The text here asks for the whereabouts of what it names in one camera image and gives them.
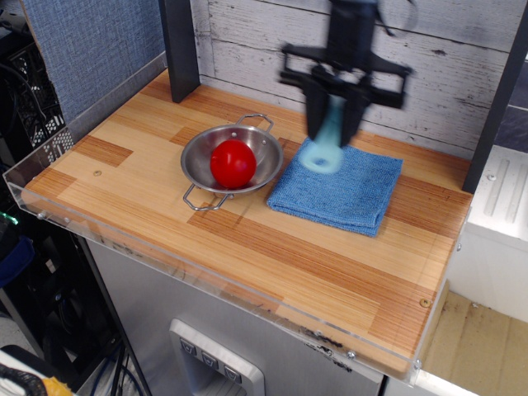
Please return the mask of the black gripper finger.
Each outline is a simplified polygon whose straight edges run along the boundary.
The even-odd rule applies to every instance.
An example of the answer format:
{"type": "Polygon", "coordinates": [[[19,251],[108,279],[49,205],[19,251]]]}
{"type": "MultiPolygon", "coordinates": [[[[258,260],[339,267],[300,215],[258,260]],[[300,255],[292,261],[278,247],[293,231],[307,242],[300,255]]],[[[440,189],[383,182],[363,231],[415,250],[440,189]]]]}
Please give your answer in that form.
{"type": "Polygon", "coordinates": [[[312,73],[303,79],[305,113],[308,136],[315,140],[322,126],[329,103],[328,82],[332,75],[325,68],[313,68],[312,73]]]}
{"type": "Polygon", "coordinates": [[[363,115],[372,102],[371,88],[371,80],[360,80],[357,84],[347,83],[342,89],[344,104],[342,106],[341,147],[348,145],[357,133],[363,115]]]}

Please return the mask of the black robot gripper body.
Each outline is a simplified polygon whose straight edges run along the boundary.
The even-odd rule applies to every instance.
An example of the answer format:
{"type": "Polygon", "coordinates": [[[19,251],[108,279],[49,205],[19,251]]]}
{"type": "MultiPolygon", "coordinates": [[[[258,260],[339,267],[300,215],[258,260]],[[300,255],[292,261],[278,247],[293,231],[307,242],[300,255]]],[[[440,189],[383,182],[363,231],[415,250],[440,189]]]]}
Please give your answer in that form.
{"type": "Polygon", "coordinates": [[[412,69],[382,59],[372,51],[377,21],[382,21],[377,1],[332,1],[326,45],[284,45],[280,81],[305,93],[320,88],[362,106],[373,103],[401,108],[412,69]],[[374,73],[401,78],[400,88],[395,92],[375,87],[374,73]]]}

